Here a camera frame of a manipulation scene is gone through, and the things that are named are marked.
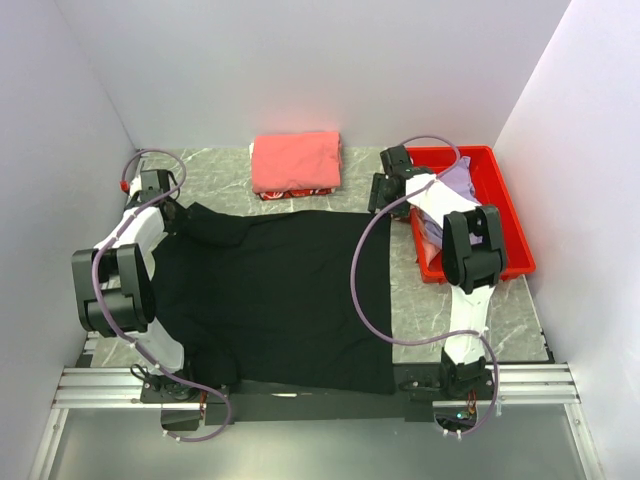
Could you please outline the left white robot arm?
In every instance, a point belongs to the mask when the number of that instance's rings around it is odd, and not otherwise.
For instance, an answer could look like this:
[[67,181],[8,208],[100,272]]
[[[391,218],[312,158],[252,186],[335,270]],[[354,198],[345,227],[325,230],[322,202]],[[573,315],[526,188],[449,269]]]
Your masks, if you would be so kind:
[[199,392],[200,378],[184,347],[157,319],[154,268],[145,263],[160,237],[182,226],[186,209],[177,202],[178,182],[168,170],[143,170],[122,186],[129,199],[118,225],[71,258],[79,321],[86,331],[115,338],[134,351],[134,376],[186,402]]

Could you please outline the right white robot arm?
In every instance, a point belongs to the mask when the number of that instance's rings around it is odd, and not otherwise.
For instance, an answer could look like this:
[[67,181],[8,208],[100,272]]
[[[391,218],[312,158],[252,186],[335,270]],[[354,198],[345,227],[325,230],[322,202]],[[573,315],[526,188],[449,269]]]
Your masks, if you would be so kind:
[[401,175],[373,176],[368,210],[374,218],[356,250],[364,246],[377,221],[397,207],[413,206],[442,230],[441,261],[451,287],[450,331],[438,371],[437,389],[445,398],[460,399],[490,377],[485,337],[490,299],[507,266],[501,217],[493,205],[480,205],[447,186],[434,173],[409,168]]

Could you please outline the black t shirt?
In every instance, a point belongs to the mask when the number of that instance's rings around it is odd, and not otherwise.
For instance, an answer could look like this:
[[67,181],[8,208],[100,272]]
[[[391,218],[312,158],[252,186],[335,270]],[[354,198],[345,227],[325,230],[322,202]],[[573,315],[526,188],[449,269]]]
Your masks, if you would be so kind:
[[189,210],[154,250],[152,285],[195,381],[393,392],[388,219],[357,251],[362,213]]

